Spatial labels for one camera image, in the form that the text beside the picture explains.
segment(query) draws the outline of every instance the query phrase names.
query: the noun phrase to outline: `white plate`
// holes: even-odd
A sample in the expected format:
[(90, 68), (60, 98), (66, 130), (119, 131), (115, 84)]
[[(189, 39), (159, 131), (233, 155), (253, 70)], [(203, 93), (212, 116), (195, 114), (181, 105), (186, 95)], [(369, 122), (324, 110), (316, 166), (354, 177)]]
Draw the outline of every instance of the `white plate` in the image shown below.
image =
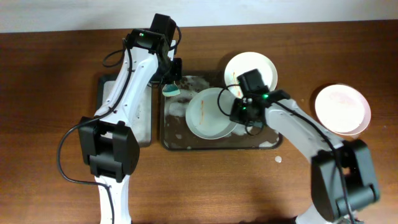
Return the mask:
[[(278, 81), (275, 65), (266, 56), (255, 52), (238, 54), (228, 62), (224, 72), (225, 85), (238, 84), (237, 77), (253, 69), (259, 70), (262, 81), (270, 91), (275, 90)], [(239, 86), (232, 86), (229, 90), (235, 97), (243, 97)]]
[[(185, 121), (193, 134), (203, 139), (219, 139), (229, 134), (236, 123), (221, 113), (217, 97), (222, 88), (209, 88), (198, 93), (188, 105)], [(220, 106), (227, 114), (231, 112), (235, 97), (229, 91), (221, 94)]]
[(365, 97), (354, 88), (341, 84), (319, 92), (315, 111), (327, 129), (342, 135), (359, 134), (371, 120), (371, 109)]

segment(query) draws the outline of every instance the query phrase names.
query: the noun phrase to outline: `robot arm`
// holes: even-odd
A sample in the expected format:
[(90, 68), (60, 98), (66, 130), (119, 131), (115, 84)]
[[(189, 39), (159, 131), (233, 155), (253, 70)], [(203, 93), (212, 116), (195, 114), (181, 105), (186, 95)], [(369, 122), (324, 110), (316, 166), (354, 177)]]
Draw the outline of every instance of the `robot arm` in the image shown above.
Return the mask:
[[(181, 77), (181, 60), (174, 60), (175, 47), (170, 48), (175, 44), (175, 28), (169, 16), (156, 14), (149, 30), (134, 29), (127, 36), (121, 71), (95, 116), (109, 113), (110, 108), (114, 108), (113, 112), (79, 129), (85, 164), (90, 166), (96, 182), (110, 187), (109, 197), (106, 189), (98, 186), (101, 224), (131, 223), (128, 185), (139, 158), (131, 120), (149, 82), (170, 84)], [(83, 117), (81, 123), (88, 120)]]
[[(258, 70), (242, 74), (238, 82), (244, 98), (235, 99), (230, 120), (244, 124), (266, 123), (285, 136), (311, 163), (313, 205), (296, 218), (297, 224), (338, 222), (349, 214), (344, 189), (352, 210), (379, 200), (373, 162), (364, 142), (358, 139), (348, 142), (331, 133), (305, 114), (283, 90), (269, 92)], [(349, 173), (340, 176), (342, 167), (348, 168)]]

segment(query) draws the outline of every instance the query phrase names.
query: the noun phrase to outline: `dark tray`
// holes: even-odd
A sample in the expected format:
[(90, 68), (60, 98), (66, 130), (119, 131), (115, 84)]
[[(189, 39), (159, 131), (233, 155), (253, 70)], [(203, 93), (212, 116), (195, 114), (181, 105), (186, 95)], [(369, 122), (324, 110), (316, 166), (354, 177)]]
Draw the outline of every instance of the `dark tray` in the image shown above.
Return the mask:
[(160, 92), (160, 141), (168, 150), (209, 150), (209, 149), (275, 149), (282, 142), (282, 135), (264, 127), (256, 136), (248, 135), (239, 124), (235, 130), (220, 139), (207, 140), (194, 135), (185, 122), (185, 110), (190, 100), (200, 91), (211, 87), (223, 87), (223, 72), (184, 72), (176, 83), (181, 94), (165, 97)]

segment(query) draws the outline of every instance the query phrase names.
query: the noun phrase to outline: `wooden table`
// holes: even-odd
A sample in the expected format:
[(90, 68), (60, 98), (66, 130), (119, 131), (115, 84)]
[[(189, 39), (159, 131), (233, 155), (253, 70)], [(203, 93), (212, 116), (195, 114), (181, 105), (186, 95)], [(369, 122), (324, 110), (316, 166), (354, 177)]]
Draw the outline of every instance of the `wooden table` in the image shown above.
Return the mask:
[[(130, 30), (0, 34), (0, 223), (99, 223), (98, 189), (63, 180), (58, 141), (95, 112), (101, 66)], [(360, 136), (371, 149), (381, 201), (359, 213), (368, 223), (398, 220), (398, 21), (183, 28), (185, 71), (222, 71), (254, 51), (278, 70), (278, 87), (314, 116), (313, 92), (345, 83), (369, 101)], [(158, 108), (153, 114), (157, 127)], [(278, 164), (275, 156), (283, 161)], [(77, 134), (62, 152), (65, 172), (93, 180)], [(153, 133), (130, 181), (136, 223), (237, 223), (294, 217), (311, 203), (310, 166), (291, 143), (273, 151), (169, 152)]]

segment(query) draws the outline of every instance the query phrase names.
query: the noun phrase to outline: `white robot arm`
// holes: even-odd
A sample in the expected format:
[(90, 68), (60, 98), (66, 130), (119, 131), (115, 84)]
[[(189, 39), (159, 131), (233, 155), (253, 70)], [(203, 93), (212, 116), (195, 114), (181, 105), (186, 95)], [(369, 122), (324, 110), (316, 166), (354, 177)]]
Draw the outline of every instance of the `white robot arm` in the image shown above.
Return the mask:
[[(158, 60), (156, 55), (149, 54), (148, 50), (141, 49), (139, 47), (133, 47), (131, 50), (131, 55), (133, 55), (131, 65), (133, 74), (128, 83), (126, 92), (116, 107), (116, 112), (100, 119), (100, 121), (111, 124), (117, 124), (118, 122), (123, 121), (125, 126), (129, 128), (131, 128), (131, 120), (136, 114), (138, 103), (142, 97), (142, 94), (144, 93), (144, 88), (147, 86), (153, 74), (155, 74), (158, 69)], [(169, 51), (168, 57), (173, 60), (174, 50)], [(126, 50), (124, 63), (111, 90), (111, 93), (105, 100), (104, 104), (96, 111), (95, 116), (101, 116), (109, 110), (111, 105), (115, 104), (126, 81), (129, 68), (130, 65)], [(111, 133), (106, 133), (104, 137), (112, 139)], [(95, 181), (112, 186), (110, 191), (114, 205), (115, 223), (131, 223), (128, 207), (129, 178), (130, 175), (125, 175), (121, 182), (117, 182), (115, 178), (108, 177), (106, 175), (95, 177)], [(102, 186), (99, 186), (98, 188), (101, 202), (101, 224), (109, 224), (112, 221), (112, 214), (108, 194)]]
[[(331, 133), (304, 113), (283, 90), (269, 92), (258, 70), (238, 77), (243, 99), (235, 99), (231, 121), (260, 122), (280, 132), (311, 163), (313, 205), (295, 219), (296, 224), (327, 224), (349, 216), (380, 197), (367, 145)], [(348, 168), (344, 174), (342, 168)]]

